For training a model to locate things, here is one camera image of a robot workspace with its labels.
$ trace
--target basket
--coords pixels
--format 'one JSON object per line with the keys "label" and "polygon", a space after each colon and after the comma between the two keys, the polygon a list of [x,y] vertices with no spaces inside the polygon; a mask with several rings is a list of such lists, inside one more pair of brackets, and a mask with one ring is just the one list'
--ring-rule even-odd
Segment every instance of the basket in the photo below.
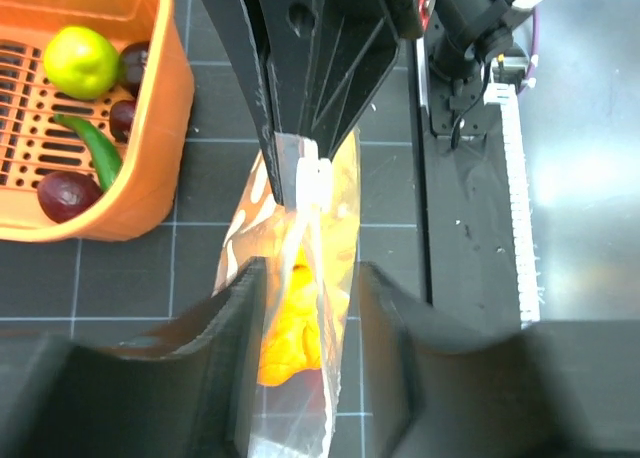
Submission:
{"label": "basket", "polygon": [[[153,229],[172,207],[194,95],[173,0],[0,0],[0,8],[0,239],[125,241]],[[83,143],[53,114],[83,116],[110,137],[111,103],[131,99],[116,88],[76,101],[46,80],[44,48],[72,24],[101,33],[118,51],[151,45],[129,142],[117,145],[124,159],[116,181],[90,209],[56,224],[38,204],[39,180],[54,170],[96,176]]]}

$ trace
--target tiled surface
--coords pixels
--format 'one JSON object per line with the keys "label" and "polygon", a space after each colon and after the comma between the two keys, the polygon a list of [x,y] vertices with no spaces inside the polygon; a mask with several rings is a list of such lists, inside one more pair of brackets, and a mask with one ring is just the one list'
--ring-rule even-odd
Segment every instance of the tiled surface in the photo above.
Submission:
{"label": "tiled surface", "polygon": [[[0,330],[72,333],[115,344],[212,290],[227,224],[258,151],[255,129],[200,0],[175,0],[196,79],[177,208],[128,243],[0,243]],[[401,56],[360,121],[361,259],[417,289],[407,70]],[[332,457],[374,456],[357,303],[349,311]]]}

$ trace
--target plum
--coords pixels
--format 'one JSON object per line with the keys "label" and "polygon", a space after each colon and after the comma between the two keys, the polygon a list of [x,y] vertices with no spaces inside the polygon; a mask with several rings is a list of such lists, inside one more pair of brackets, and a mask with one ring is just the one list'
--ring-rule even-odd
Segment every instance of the plum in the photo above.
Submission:
{"label": "plum", "polygon": [[117,101],[109,113],[109,131],[118,143],[127,143],[131,125],[136,115],[136,102],[132,100]]}
{"label": "plum", "polygon": [[38,183],[37,195],[44,214],[56,223],[64,223],[90,208],[100,199],[102,190],[90,176],[54,171]]}
{"label": "plum", "polygon": [[149,42],[132,43],[120,52],[120,71],[118,84],[134,98],[138,97],[142,77],[147,68]]}

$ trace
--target ziplock bag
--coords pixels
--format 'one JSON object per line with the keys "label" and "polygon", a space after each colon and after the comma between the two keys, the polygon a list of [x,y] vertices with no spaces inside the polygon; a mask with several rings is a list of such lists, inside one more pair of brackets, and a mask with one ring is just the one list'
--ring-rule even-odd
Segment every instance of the ziplock bag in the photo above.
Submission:
{"label": "ziplock bag", "polygon": [[358,131],[332,162],[315,142],[277,134],[284,205],[258,153],[220,255],[214,294],[254,256],[267,262],[267,305],[249,456],[325,457],[360,227]]}

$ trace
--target yellow-green fruit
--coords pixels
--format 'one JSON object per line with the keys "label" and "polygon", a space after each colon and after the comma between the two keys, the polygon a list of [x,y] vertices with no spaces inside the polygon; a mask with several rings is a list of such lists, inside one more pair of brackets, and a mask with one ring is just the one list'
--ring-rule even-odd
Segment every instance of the yellow-green fruit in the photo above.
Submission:
{"label": "yellow-green fruit", "polygon": [[118,78],[118,50],[84,26],[58,32],[44,51],[44,71],[58,90],[78,100],[94,100]]}

